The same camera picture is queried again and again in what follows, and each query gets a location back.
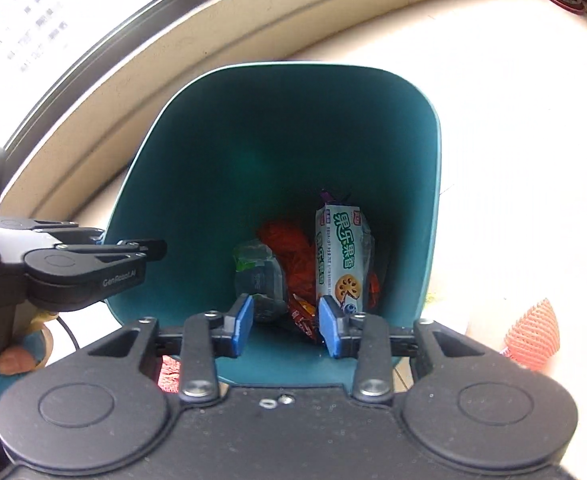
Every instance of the cookie image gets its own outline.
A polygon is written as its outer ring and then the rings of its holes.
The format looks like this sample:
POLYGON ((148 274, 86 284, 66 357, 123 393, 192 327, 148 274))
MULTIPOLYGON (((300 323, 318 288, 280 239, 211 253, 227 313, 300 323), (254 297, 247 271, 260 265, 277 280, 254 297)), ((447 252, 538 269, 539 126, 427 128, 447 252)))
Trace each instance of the cookie image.
POLYGON ((343 304, 347 296, 351 296, 355 300, 360 298, 363 293, 363 286, 351 274, 345 274, 337 280, 334 292, 336 293, 336 299, 340 304, 343 304))

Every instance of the tile floor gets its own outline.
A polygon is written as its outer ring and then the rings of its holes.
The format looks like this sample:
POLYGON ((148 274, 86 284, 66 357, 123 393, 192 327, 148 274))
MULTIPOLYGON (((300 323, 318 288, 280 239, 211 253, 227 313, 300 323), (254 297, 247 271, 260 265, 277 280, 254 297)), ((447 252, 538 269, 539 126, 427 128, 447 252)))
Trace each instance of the tile floor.
MULTIPOLYGON (((550 298, 562 348, 547 373, 580 416, 563 464, 587 480, 587 17, 547 0, 431 0, 295 59, 384 68, 432 101, 443 178, 426 316, 500 349, 550 298)), ((119 187, 77 220, 105 226, 119 187)), ((103 304, 64 318, 83 345, 118 326, 103 304)), ((59 358, 72 347, 52 330, 59 358)))

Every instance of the biscuit box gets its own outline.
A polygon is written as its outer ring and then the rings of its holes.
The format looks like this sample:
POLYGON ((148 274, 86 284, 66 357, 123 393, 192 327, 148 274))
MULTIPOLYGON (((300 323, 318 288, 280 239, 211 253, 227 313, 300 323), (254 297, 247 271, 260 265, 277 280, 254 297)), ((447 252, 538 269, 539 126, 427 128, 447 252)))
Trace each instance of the biscuit box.
POLYGON ((359 207, 327 204, 316 213, 316 295, 333 296, 347 314, 367 305, 373 238, 359 207))

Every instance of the screw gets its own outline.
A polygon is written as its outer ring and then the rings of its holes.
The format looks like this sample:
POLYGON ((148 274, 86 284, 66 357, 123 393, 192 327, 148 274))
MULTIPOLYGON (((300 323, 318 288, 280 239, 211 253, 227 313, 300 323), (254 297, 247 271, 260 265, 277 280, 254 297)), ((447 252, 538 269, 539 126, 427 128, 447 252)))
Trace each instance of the screw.
POLYGON ((275 402, 275 400, 273 399, 260 399, 260 402, 258 404, 261 408, 264 408, 266 410, 273 410, 274 408, 278 407, 278 403, 275 402))
POLYGON ((214 392, 214 385, 209 381, 189 381, 182 392, 189 397, 206 397, 214 392))
POLYGON ((295 398, 293 395, 283 394, 278 397, 278 402, 280 402, 280 404, 293 404, 295 402, 295 398))
POLYGON ((380 397, 390 390, 389 383, 381 379, 368 379, 360 383, 360 393, 367 397, 380 397))

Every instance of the teal trash bin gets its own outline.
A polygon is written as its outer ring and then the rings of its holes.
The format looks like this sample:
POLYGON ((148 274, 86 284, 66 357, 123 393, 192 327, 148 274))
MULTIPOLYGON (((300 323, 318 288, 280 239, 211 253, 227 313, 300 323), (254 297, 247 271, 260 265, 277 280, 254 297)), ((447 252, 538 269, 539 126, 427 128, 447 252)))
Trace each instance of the teal trash bin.
MULTIPOLYGON (((234 247, 274 219, 313 240, 326 189, 360 206, 375 236, 379 314, 411 325, 427 293, 439 187, 436 113, 400 76, 298 62, 214 70, 165 106, 129 170, 105 243, 163 238, 169 250, 109 307, 121 323, 154 316, 162 326, 228 310, 234 247)), ((350 386, 355 360, 255 324, 244 354, 217 365, 232 383, 350 386)))

